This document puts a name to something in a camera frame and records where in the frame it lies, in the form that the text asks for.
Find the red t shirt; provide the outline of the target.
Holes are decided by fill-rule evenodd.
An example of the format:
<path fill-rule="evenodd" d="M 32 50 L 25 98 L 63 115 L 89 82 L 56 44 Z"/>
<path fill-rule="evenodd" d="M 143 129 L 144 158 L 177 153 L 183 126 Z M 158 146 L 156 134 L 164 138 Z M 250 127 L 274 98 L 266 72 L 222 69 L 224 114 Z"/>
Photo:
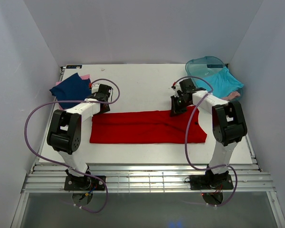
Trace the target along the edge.
<path fill-rule="evenodd" d="M 90 143 L 98 144 L 184 144 L 194 106 L 178 116 L 170 111 L 107 113 L 92 117 Z"/>

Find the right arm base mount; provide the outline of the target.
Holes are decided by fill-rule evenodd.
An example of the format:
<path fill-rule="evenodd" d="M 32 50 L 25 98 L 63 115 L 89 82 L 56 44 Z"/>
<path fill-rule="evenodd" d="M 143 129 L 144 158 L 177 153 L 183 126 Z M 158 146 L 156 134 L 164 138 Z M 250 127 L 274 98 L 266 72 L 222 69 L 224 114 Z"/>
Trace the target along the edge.
<path fill-rule="evenodd" d="M 226 179 L 208 180 L 205 175 L 190 175 L 185 178 L 184 183 L 190 185 L 191 190 L 233 190 L 234 185 L 231 176 Z"/>

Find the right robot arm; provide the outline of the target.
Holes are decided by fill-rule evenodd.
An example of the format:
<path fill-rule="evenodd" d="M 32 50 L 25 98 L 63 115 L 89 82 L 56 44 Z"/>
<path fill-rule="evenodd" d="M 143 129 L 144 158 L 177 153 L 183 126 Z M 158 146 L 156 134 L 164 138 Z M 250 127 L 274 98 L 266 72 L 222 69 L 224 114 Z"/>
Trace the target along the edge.
<path fill-rule="evenodd" d="M 171 116 L 177 116 L 194 105 L 212 116 L 212 132 L 216 140 L 209 164 L 203 175 L 189 176 L 191 190 L 232 190 L 234 184 L 229 174 L 230 159 L 237 144 L 247 134 L 247 125 L 238 101 L 226 101 L 213 95 L 214 89 L 196 87 L 191 76 L 178 79 L 172 84 Z"/>

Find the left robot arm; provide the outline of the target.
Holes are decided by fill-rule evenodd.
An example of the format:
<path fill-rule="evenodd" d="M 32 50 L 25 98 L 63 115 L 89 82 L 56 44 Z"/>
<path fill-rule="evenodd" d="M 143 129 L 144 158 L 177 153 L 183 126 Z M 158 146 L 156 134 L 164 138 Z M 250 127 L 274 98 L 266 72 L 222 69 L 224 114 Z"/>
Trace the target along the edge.
<path fill-rule="evenodd" d="M 92 94 L 83 103 L 66 110 L 57 109 L 47 134 L 47 144 L 57 151 L 68 166 L 66 173 L 74 180 L 82 180 L 88 173 L 88 165 L 80 157 L 82 123 L 96 114 L 110 110 L 107 104 L 113 89 L 111 86 L 96 84 Z"/>

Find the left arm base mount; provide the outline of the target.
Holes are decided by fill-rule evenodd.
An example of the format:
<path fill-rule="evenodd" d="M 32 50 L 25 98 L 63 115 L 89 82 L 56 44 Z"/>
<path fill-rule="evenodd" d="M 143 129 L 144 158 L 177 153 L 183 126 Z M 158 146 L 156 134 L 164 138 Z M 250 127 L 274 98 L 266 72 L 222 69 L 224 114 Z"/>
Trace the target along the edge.
<path fill-rule="evenodd" d="M 90 178 L 87 176 L 73 177 L 67 176 L 65 179 L 64 190 L 67 191 L 90 191 L 105 190 L 103 182 L 106 181 L 106 176 L 97 176 L 99 179 Z"/>

